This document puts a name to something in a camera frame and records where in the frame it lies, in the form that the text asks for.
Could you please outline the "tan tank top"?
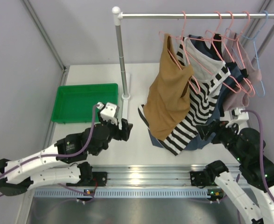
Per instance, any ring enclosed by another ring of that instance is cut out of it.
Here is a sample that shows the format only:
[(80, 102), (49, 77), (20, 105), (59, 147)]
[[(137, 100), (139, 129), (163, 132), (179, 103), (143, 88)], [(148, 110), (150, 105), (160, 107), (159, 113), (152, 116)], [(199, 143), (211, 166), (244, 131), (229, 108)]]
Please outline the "tan tank top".
[(190, 111), (191, 65), (178, 62), (170, 34), (164, 35), (159, 72), (143, 107), (151, 134), (165, 140)]

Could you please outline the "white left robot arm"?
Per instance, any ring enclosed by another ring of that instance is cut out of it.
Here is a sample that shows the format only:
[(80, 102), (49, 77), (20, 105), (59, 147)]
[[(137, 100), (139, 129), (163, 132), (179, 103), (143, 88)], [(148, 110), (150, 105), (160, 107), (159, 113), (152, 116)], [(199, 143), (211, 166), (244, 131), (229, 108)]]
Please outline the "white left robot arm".
[(16, 196), (40, 186), (60, 183), (91, 185), (95, 179), (87, 156), (97, 156), (107, 150), (111, 140), (128, 141), (132, 128), (126, 119), (120, 124), (101, 121), (26, 158), (1, 159), (0, 193)]

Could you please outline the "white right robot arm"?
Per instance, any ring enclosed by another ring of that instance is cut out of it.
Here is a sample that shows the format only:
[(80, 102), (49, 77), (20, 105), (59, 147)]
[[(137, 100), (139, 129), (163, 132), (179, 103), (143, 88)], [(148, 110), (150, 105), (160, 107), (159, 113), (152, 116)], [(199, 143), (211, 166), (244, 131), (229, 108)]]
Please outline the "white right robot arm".
[(263, 155), (265, 142), (253, 128), (239, 129), (227, 121), (214, 120), (197, 125), (202, 140), (212, 134), (212, 144), (222, 144), (239, 162), (239, 171), (253, 191), (257, 203), (246, 194), (220, 160), (206, 165), (204, 175), (210, 185), (219, 186), (246, 224), (274, 224), (274, 163)]

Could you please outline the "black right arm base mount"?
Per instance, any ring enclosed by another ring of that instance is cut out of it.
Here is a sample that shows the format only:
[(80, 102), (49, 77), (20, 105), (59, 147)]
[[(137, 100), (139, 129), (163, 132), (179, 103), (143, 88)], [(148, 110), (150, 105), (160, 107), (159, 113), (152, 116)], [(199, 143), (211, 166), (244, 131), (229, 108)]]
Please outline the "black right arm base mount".
[(219, 177), (219, 174), (207, 170), (190, 171), (191, 185), (201, 189), (204, 187), (216, 186), (216, 177)]

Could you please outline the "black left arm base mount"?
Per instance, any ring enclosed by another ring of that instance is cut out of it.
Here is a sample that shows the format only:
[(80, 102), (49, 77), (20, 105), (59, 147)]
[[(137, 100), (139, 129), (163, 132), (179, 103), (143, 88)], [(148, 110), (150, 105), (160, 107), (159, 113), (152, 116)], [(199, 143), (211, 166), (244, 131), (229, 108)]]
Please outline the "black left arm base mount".
[(107, 172), (93, 172), (90, 181), (79, 181), (78, 183), (66, 183), (68, 187), (104, 187), (107, 183)]

